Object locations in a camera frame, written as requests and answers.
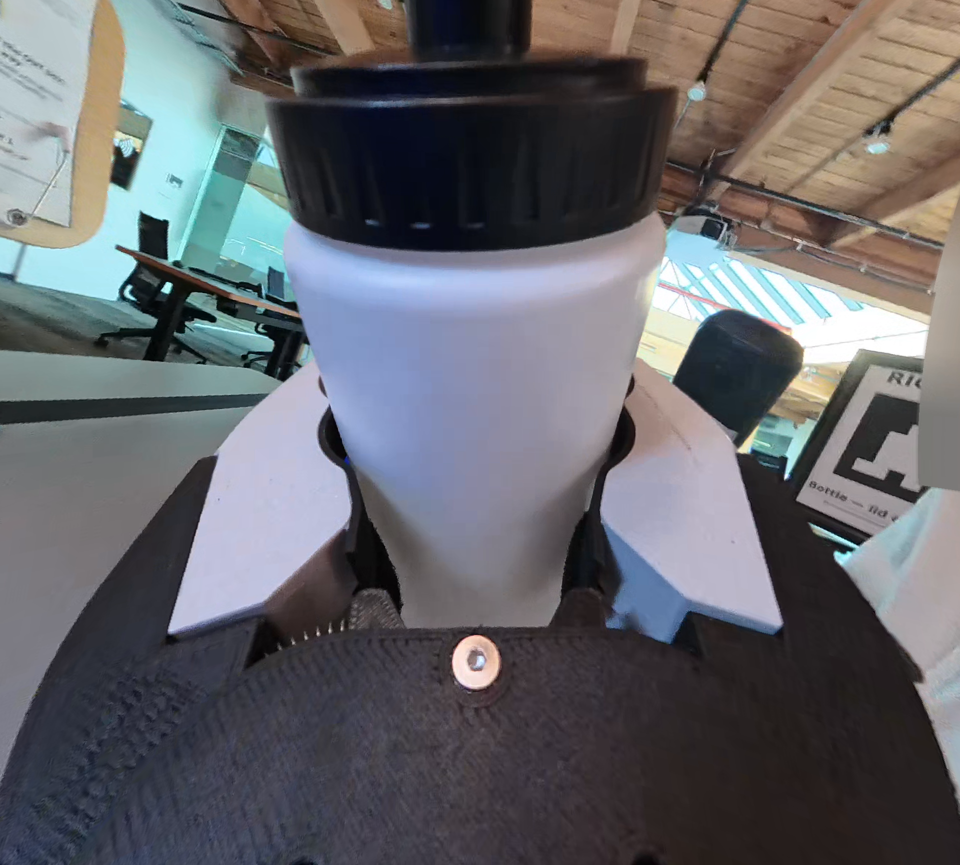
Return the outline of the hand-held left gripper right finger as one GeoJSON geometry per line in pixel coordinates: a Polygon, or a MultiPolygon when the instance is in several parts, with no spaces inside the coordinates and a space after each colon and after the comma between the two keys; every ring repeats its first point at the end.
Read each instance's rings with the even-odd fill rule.
{"type": "Polygon", "coordinates": [[[783,618],[727,430],[638,359],[633,445],[601,520],[619,571],[608,624],[670,643],[688,614],[774,635],[783,618]]]}

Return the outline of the white plastic bottle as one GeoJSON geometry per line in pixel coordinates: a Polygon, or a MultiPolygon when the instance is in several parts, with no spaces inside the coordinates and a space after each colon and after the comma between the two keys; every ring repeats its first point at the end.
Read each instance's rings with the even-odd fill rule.
{"type": "Polygon", "coordinates": [[[414,628],[540,627],[666,251],[652,214],[550,247],[364,247],[292,223],[294,298],[414,628]]]}

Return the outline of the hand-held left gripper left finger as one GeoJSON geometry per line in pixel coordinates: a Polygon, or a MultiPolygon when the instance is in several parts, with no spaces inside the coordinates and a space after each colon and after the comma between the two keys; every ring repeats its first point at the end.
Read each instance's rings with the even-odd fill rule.
{"type": "Polygon", "coordinates": [[[218,448],[170,636],[266,614],[299,640],[344,607],[353,575],[337,539],[353,505],[346,472],[320,442],[329,407],[309,363],[218,448]]]}

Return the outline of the framed marker picture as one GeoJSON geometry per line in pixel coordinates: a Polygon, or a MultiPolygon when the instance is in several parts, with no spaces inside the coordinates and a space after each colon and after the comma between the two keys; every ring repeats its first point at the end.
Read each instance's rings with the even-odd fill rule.
{"type": "Polygon", "coordinates": [[[790,470],[808,523],[859,547],[927,492],[919,478],[924,360],[861,349],[790,470]]]}

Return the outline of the white ceiling device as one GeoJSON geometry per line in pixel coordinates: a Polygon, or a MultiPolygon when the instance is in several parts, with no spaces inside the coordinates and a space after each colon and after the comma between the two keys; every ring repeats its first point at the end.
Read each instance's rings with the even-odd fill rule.
{"type": "Polygon", "coordinates": [[[731,221],[715,209],[694,206],[678,211],[667,228],[667,241],[680,244],[687,239],[703,240],[713,246],[729,246],[736,240],[731,221]]]}

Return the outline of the black office chair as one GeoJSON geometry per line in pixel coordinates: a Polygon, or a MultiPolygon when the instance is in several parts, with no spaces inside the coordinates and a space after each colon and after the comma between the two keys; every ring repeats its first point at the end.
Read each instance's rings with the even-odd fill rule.
{"type": "Polygon", "coordinates": [[[260,310],[254,321],[256,332],[270,339],[270,351],[249,350],[241,355],[242,366],[250,369],[264,362],[264,374],[280,381],[289,379],[301,367],[300,355],[307,344],[306,329],[293,299],[287,299],[286,278],[282,271],[269,268],[264,301],[292,312],[260,310]]]}
{"type": "MultiPolygon", "coordinates": [[[[168,236],[170,223],[151,216],[145,212],[138,214],[138,251],[157,259],[167,260],[168,236]]],[[[155,273],[142,264],[136,264],[132,272],[121,284],[118,290],[118,301],[133,306],[141,314],[158,320],[166,306],[169,295],[164,292],[165,282],[155,273]]],[[[214,315],[196,306],[185,304],[179,318],[179,323],[172,341],[172,351],[175,354],[186,353],[198,359],[199,364],[205,365],[209,359],[201,354],[192,345],[186,343],[183,335],[187,326],[194,322],[215,324],[214,315]]],[[[148,339],[151,332],[140,327],[119,328],[98,336],[94,341],[97,348],[105,348],[110,340],[148,339]]]]}

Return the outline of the white door with window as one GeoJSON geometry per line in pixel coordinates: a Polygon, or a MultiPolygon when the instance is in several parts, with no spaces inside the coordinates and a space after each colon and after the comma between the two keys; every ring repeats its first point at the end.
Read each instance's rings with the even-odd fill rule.
{"type": "Polygon", "coordinates": [[[145,213],[168,223],[168,256],[178,258],[207,155],[204,142],[180,108],[147,115],[122,107],[102,219],[106,238],[135,243],[139,215],[145,213]]]}

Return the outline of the instruction sign stand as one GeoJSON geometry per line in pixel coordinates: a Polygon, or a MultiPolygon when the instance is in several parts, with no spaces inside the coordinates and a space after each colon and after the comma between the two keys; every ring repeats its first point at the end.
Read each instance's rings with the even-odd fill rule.
{"type": "Polygon", "coordinates": [[[125,68],[111,0],[1,0],[1,230],[63,250],[97,234],[125,68]]]}

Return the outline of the black bottle lid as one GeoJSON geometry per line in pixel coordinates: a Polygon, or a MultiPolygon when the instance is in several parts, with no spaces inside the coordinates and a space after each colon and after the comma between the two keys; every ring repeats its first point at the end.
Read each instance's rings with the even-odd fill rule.
{"type": "Polygon", "coordinates": [[[344,243],[489,252],[656,210],[675,88],[645,60],[532,52],[533,0],[406,0],[407,47],[294,69],[268,103],[292,218],[344,243]]]}

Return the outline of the wood-top office desk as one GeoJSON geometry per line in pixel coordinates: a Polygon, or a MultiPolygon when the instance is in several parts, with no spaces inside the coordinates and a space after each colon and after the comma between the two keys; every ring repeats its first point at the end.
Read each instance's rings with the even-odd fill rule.
{"type": "Polygon", "coordinates": [[[192,294],[214,297],[219,303],[230,303],[251,312],[248,321],[255,325],[274,326],[284,334],[274,343],[266,364],[265,375],[284,381],[297,370],[298,359],[307,344],[306,330],[299,311],[262,295],[238,290],[217,278],[204,277],[196,271],[176,266],[164,259],[122,245],[116,251],[130,257],[139,266],[161,279],[171,289],[148,336],[143,359],[163,362],[170,352],[178,327],[185,317],[186,303],[192,294]]]}

